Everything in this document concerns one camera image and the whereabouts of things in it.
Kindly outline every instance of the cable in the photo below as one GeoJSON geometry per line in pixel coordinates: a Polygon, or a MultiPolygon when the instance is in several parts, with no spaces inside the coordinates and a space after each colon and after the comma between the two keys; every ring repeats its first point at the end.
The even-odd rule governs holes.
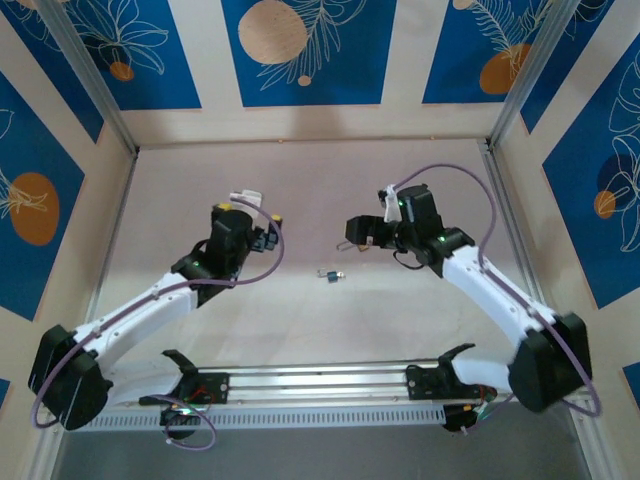
{"type": "Polygon", "coordinates": [[[491,222],[489,224],[489,228],[487,229],[487,232],[485,233],[478,247],[478,264],[480,265],[480,269],[482,270],[483,273],[487,275],[487,277],[489,277],[496,285],[498,285],[498,287],[500,287],[507,295],[509,295],[520,306],[522,306],[525,310],[527,310],[527,312],[531,312],[530,315],[533,318],[535,318],[544,327],[545,330],[548,330],[551,336],[554,338],[554,340],[558,342],[558,345],[560,345],[560,348],[562,349],[562,351],[565,353],[565,355],[571,362],[571,365],[573,365],[573,368],[576,369],[576,372],[580,376],[580,379],[582,380],[584,385],[587,387],[587,390],[589,391],[589,395],[591,395],[591,398],[593,399],[594,409],[587,410],[579,405],[568,402],[567,400],[564,400],[564,399],[562,400],[562,402],[565,405],[567,405],[569,408],[575,410],[576,412],[579,412],[583,415],[587,415],[589,417],[599,417],[600,415],[602,415],[602,402],[600,400],[600,396],[598,395],[598,392],[596,391],[593,385],[593,382],[589,378],[589,375],[587,374],[584,367],[580,363],[580,360],[578,360],[578,357],[576,357],[575,353],[573,353],[573,351],[571,350],[571,347],[569,347],[567,342],[565,342],[562,336],[558,333],[558,331],[542,315],[540,315],[540,312],[536,311],[531,306],[528,300],[520,296],[513,288],[511,288],[500,277],[494,274],[490,269],[485,269],[484,250],[487,246],[487,243],[489,242],[489,239],[491,238],[491,235],[493,234],[493,231],[495,230],[498,213],[496,208],[496,202],[493,199],[493,195],[491,195],[491,192],[487,187],[487,185],[484,183],[484,181],[474,172],[460,165],[455,165],[452,163],[435,163],[433,165],[427,165],[426,167],[423,167],[418,171],[412,173],[407,178],[395,184],[394,189],[402,187],[403,185],[410,182],[421,173],[426,172],[427,170],[432,170],[434,168],[450,168],[453,170],[458,170],[460,172],[466,173],[468,176],[473,178],[478,185],[480,185],[485,195],[487,196],[487,199],[489,200],[489,204],[491,206],[491,222]]]}
{"type": "Polygon", "coordinates": [[[400,261],[400,259],[398,258],[398,254],[400,253],[399,250],[396,250],[395,252],[393,252],[393,258],[396,260],[396,262],[398,262],[400,265],[402,265],[404,268],[407,268],[409,270],[422,270],[424,268],[424,265],[407,265],[406,263],[403,263],[402,261],[400,261]]]}
{"type": "Polygon", "coordinates": [[[502,410],[504,407],[506,407],[507,403],[513,400],[514,397],[515,395],[513,393],[509,394],[507,398],[505,398],[502,402],[496,405],[495,408],[491,410],[482,420],[478,419],[478,421],[474,425],[471,425],[470,427],[462,427],[460,429],[462,434],[465,436],[469,435],[469,432],[476,430],[482,422],[486,422],[487,420],[489,420],[491,416],[493,416],[494,414],[502,410]]]}
{"type": "Polygon", "coordinates": [[[186,443],[178,442],[169,436],[170,422],[167,422],[167,424],[164,426],[164,434],[165,434],[165,437],[167,437],[166,438],[167,444],[175,445],[176,447],[181,448],[182,450],[190,450],[192,452],[204,452],[205,450],[209,450],[211,447],[213,447],[216,444],[216,440],[218,438],[218,432],[216,431],[216,427],[213,424],[213,422],[209,420],[209,418],[204,413],[198,411],[198,409],[194,408],[192,405],[189,405],[188,403],[183,402],[182,400],[178,400],[177,398],[169,397],[167,395],[149,395],[149,396],[157,400],[162,400],[164,402],[175,403],[176,405],[180,405],[182,408],[191,410],[198,417],[200,417],[200,419],[204,423],[206,423],[209,429],[211,430],[211,440],[206,445],[202,445],[202,446],[187,445],[186,443]]]}
{"type": "MultiPolygon", "coordinates": [[[[96,339],[98,336],[100,336],[100,334],[102,332],[104,332],[105,330],[111,328],[113,325],[118,323],[120,320],[122,320],[126,316],[128,316],[131,313],[135,312],[136,310],[138,310],[140,307],[146,305],[147,303],[152,302],[152,301],[156,300],[157,298],[162,297],[162,296],[164,296],[164,295],[166,295],[168,293],[171,293],[171,292],[173,292],[175,290],[180,290],[181,288],[191,287],[193,285],[221,285],[221,286],[225,286],[225,287],[234,287],[234,286],[237,286],[237,285],[250,285],[252,283],[256,283],[256,282],[259,282],[260,280],[265,279],[266,277],[268,277],[269,275],[271,275],[273,272],[276,271],[276,269],[282,263],[282,259],[284,258],[284,252],[285,252],[284,238],[282,237],[282,231],[280,230],[280,227],[275,222],[275,220],[273,220],[271,215],[269,215],[265,210],[263,210],[262,208],[258,207],[257,205],[254,205],[254,204],[252,204],[252,203],[250,203],[250,202],[248,202],[248,201],[246,201],[246,200],[244,200],[242,198],[235,198],[234,202],[241,203],[241,204],[246,205],[246,206],[248,206],[250,208],[253,208],[260,215],[262,215],[263,217],[265,217],[269,221],[269,224],[273,227],[273,229],[276,232],[276,235],[278,236],[278,241],[279,241],[279,244],[280,244],[278,258],[276,259],[275,263],[266,272],[258,275],[257,277],[249,278],[247,280],[233,280],[232,281],[232,280],[199,279],[199,280],[187,280],[187,281],[184,281],[184,282],[176,283],[175,285],[171,285],[169,287],[166,287],[166,288],[163,288],[163,289],[159,290],[157,292],[157,295],[151,295],[150,294],[150,295],[147,295],[146,297],[141,298],[140,300],[138,300],[138,301],[132,303],[131,305],[129,305],[127,308],[125,308],[121,312],[119,312],[116,315],[114,315],[112,318],[110,318],[104,324],[100,325],[96,329],[96,331],[92,331],[86,337],[84,337],[82,340],[80,340],[76,345],[74,345],[71,348],[71,350],[69,350],[66,353],[66,355],[64,355],[62,357],[62,359],[56,364],[56,366],[53,367],[53,369],[51,370],[51,372],[49,373],[47,378],[42,383],[42,386],[38,390],[38,393],[36,394],[36,399],[34,400],[33,406],[31,407],[31,415],[30,415],[31,424],[35,428],[45,429],[45,428],[49,428],[49,427],[55,425],[56,423],[58,423],[57,419],[54,419],[49,423],[44,423],[44,424],[39,423],[38,422],[38,410],[40,408],[40,405],[42,404],[42,400],[44,399],[45,394],[47,393],[47,391],[51,387],[51,384],[56,379],[56,377],[60,374],[60,371],[67,365],[67,363],[69,363],[69,361],[82,348],[84,348],[85,345],[87,345],[92,340],[96,339]]],[[[179,399],[170,399],[169,401],[174,402],[174,403],[176,403],[178,405],[180,405],[181,402],[182,402],[179,399]]]]}

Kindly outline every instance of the metal bar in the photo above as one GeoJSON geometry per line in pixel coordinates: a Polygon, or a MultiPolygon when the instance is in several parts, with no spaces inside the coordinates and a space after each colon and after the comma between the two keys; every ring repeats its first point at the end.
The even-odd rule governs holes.
{"type": "MultiPolygon", "coordinates": [[[[579,399],[576,403],[584,408],[593,409],[593,403],[590,399],[579,399]]],[[[603,428],[603,420],[586,418],[574,410],[570,410],[570,413],[592,478],[594,480],[629,478],[623,470],[620,458],[611,447],[611,440],[603,428]]]]}
{"type": "Polygon", "coordinates": [[[357,386],[357,385],[397,385],[404,383],[404,372],[393,373],[345,373],[333,375],[317,375],[313,372],[307,375],[278,375],[268,377],[235,376],[229,380],[232,388],[290,388],[317,387],[327,385],[357,386]]]}
{"type": "Polygon", "coordinates": [[[546,20],[533,42],[531,51],[507,94],[504,106],[489,135],[489,147],[493,151],[507,134],[517,118],[527,97],[540,78],[540,74],[551,57],[564,30],[574,15],[581,0],[554,1],[546,20]]]}
{"type": "Polygon", "coordinates": [[[62,441],[62,428],[53,427],[41,430],[34,434],[37,439],[30,454],[25,455],[25,466],[19,474],[20,480],[34,480],[36,478],[51,478],[55,467],[60,442],[62,441]]]}
{"type": "Polygon", "coordinates": [[[120,114],[120,109],[109,91],[104,78],[84,47],[73,23],[65,12],[64,3],[58,0],[33,0],[38,15],[49,29],[69,65],[80,80],[89,98],[102,118],[111,126],[122,145],[136,154],[136,144],[120,114]]]}
{"type": "Polygon", "coordinates": [[[396,360],[388,362],[367,363],[322,363],[308,365],[274,365],[255,367],[199,367],[202,373],[221,373],[238,375],[282,375],[282,374],[314,374],[325,373],[362,373],[362,372],[395,372],[404,369],[407,365],[419,365],[423,368],[436,368],[438,361],[435,359],[396,360]]]}
{"type": "Polygon", "coordinates": [[[509,195],[505,184],[505,178],[508,178],[508,176],[505,175],[505,172],[503,172],[503,169],[500,167],[500,162],[497,161],[495,156],[496,152],[489,150],[487,141],[478,141],[478,146],[487,169],[491,187],[502,213],[507,236],[509,237],[509,243],[511,244],[518,269],[527,284],[528,293],[539,302],[546,303],[544,292],[540,286],[538,275],[535,272],[527,244],[522,236],[522,228],[518,220],[518,215],[516,215],[513,205],[509,200],[511,195],[509,195]]]}
{"type": "Polygon", "coordinates": [[[247,388],[232,387],[229,391],[229,401],[253,401],[256,397],[260,397],[260,400],[264,401],[291,401],[291,400],[336,400],[338,398],[344,399],[359,399],[363,396],[367,396],[371,399],[392,399],[405,396],[407,388],[403,385],[379,385],[373,388],[367,387],[322,387],[322,388],[291,388],[291,389],[268,389],[268,390],[251,390],[247,388]]]}
{"type": "Polygon", "coordinates": [[[116,214],[113,228],[111,229],[111,236],[109,237],[109,243],[107,244],[107,252],[104,257],[104,261],[102,262],[100,277],[98,278],[96,288],[91,295],[91,300],[89,300],[89,307],[87,308],[87,314],[85,315],[84,323],[92,322],[95,319],[96,310],[98,308],[98,301],[100,299],[100,293],[102,292],[102,287],[104,286],[104,283],[107,280],[107,275],[109,274],[109,266],[111,265],[111,259],[113,258],[113,252],[116,247],[116,240],[118,239],[118,233],[120,232],[120,225],[122,224],[122,217],[127,206],[129,192],[131,191],[131,183],[133,182],[133,175],[135,174],[136,170],[137,158],[138,155],[136,154],[133,158],[133,161],[131,162],[131,167],[129,168],[129,172],[127,174],[127,181],[124,187],[124,192],[122,193],[122,198],[120,199],[118,213],[116,214]]]}

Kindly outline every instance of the gray floor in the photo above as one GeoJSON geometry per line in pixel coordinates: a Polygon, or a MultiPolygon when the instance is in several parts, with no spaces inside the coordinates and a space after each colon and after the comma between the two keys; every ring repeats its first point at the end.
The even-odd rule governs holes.
{"type": "MultiPolygon", "coordinates": [[[[191,438],[206,441],[205,432],[191,438]]],[[[529,479],[590,478],[568,414],[510,405],[469,437],[442,427],[235,430],[205,453],[166,445],[161,433],[75,433],[55,480],[100,479],[529,479]]]]}

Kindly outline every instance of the white floor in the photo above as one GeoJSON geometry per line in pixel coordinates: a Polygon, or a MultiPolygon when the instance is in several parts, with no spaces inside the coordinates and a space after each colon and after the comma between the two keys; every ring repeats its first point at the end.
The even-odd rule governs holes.
{"type": "MultiPolygon", "coordinates": [[[[503,347],[498,328],[430,270],[411,272],[391,251],[339,253],[347,219],[382,215],[378,189],[436,162],[487,178],[475,140],[246,143],[143,150],[97,314],[148,288],[193,244],[209,236],[211,205],[232,190],[261,191],[284,217],[282,267],[256,285],[223,292],[159,331],[128,358],[177,348],[196,365],[263,365],[432,358],[463,342],[503,347]],[[347,278],[329,285],[321,267],[347,278]]],[[[489,206],[471,179],[438,170],[433,190],[447,226],[480,241],[489,206]]],[[[500,220],[487,254],[521,284],[500,220]]],[[[243,277],[274,253],[251,254],[243,277]]]]}

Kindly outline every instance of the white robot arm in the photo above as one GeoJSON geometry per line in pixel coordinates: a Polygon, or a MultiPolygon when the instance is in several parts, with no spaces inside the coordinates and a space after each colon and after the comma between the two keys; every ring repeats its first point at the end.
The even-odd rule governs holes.
{"type": "Polygon", "coordinates": [[[415,399],[453,398],[469,386],[513,392],[531,411],[551,404],[590,382],[591,360],[584,322],[560,316],[530,298],[492,265],[475,242],[458,228],[445,228],[426,185],[378,196],[384,217],[362,215],[347,222],[346,237],[355,245],[412,252],[466,293],[509,339],[508,351],[461,345],[439,358],[436,369],[407,368],[409,394],[415,399]]]}
{"type": "Polygon", "coordinates": [[[261,194],[249,190],[232,194],[231,203],[214,206],[210,237],[198,242],[146,292],[73,332],[57,325],[43,335],[29,388],[64,428],[86,425],[109,405],[147,395],[184,398],[192,393],[197,369],[175,350],[140,364],[118,360],[159,328],[222,291],[275,270],[283,247],[270,271],[252,280],[237,280],[249,252],[273,250],[281,240],[280,217],[269,218],[266,231],[253,225],[255,215],[247,206],[260,210],[261,199],[261,194]]]}

